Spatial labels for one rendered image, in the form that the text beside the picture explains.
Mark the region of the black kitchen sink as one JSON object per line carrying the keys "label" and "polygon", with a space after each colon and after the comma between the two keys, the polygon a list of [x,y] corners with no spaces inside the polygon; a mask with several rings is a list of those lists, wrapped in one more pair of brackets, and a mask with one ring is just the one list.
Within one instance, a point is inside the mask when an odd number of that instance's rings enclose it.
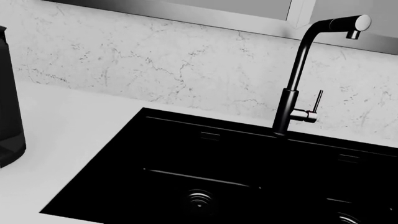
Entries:
{"label": "black kitchen sink", "polygon": [[103,224],[398,224],[398,149],[143,108],[41,212]]}

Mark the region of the grey window frame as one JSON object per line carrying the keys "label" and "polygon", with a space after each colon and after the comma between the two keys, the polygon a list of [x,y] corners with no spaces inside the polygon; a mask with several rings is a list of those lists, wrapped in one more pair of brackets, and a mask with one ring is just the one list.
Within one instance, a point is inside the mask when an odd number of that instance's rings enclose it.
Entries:
{"label": "grey window frame", "polygon": [[104,11],[302,39],[315,22],[367,14],[359,40],[320,34],[315,42],[398,55],[398,0],[44,0]]}

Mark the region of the black electric kettle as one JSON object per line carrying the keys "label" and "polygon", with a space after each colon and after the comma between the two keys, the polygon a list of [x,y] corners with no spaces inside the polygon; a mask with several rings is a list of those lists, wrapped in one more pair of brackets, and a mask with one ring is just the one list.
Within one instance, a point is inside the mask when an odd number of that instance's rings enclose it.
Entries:
{"label": "black electric kettle", "polygon": [[0,26],[0,168],[18,160],[26,150],[21,110],[5,31],[6,27]]}

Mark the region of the black kitchen faucet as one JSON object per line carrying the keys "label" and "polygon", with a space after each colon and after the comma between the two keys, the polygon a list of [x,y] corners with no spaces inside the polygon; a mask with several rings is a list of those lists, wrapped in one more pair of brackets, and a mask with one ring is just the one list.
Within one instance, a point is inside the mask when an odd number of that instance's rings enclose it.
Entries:
{"label": "black kitchen faucet", "polygon": [[295,108],[299,91],[297,90],[303,68],[315,37],[320,33],[345,32],[346,39],[357,40],[360,33],[370,28],[371,17],[366,14],[328,19],[315,22],[306,31],[300,42],[296,58],[292,67],[287,87],[282,90],[272,132],[278,136],[285,136],[290,121],[304,121],[315,123],[318,119],[317,109],[323,95],[320,90],[312,110],[299,110]]}

